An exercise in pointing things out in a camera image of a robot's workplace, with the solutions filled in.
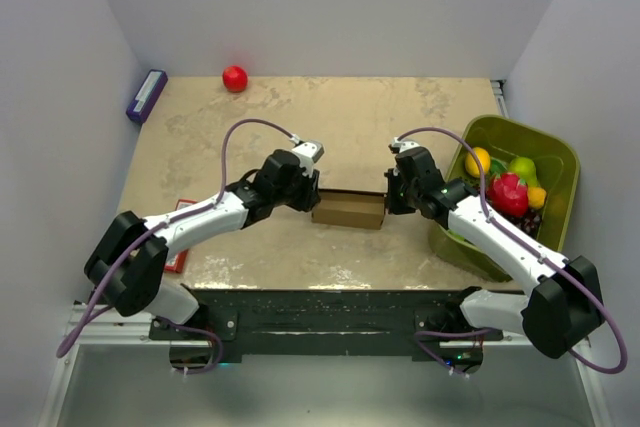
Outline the brown cardboard box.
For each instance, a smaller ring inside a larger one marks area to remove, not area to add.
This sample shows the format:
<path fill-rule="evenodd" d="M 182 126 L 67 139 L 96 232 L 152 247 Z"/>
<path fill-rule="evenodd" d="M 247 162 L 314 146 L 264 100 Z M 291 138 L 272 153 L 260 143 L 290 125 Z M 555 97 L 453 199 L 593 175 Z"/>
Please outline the brown cardboard box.
<path fill-rule="evenodd" d="M 320 189 L 313 208 L 313 223 L 365 230 L 380 230 L 386 215 L 386 195 L 381 192 Z"/>

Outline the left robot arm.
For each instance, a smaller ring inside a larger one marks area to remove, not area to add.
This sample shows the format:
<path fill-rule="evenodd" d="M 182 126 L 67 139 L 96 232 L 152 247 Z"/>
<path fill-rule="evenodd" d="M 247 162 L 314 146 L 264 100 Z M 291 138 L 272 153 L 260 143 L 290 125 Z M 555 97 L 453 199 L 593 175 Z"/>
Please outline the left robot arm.
<path fill-rule="evenodd" d="M 280 206 L 309 212 L 319 202 L 315 164 L 324 148 L 315 141 L 277 149 L 252 179 L 228 185 L 215 196 L 164 215 L 119 214 L 85 264 L 96 294 L 123 317 L 148 312 L 171 322 L 185 339 L 200 337 L 207 315 L 194 294 L 163 279 L 165 263 L 217 235 L 246 229 Z"/>

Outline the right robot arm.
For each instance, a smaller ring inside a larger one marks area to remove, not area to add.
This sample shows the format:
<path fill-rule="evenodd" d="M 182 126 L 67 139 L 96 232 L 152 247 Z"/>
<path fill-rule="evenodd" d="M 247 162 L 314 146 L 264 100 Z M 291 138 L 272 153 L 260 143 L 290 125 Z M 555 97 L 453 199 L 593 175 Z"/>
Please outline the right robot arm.
<path fill-rule="evenodd" d="M 428 149 L 394 141 L 395 165 L 387 209 L 414 212 L 462 236 L 521 288 L 519 294 L 468 290 L 445 316 L 448 333 L 469 339 L 480 328 L 524 335 L 545 356 L 557 359 L 600 327 L 602 298 L 597 270 L 584 257 L 568 260 L 483 207 L 479 193 L 461 179 L 445 181 Z"/>

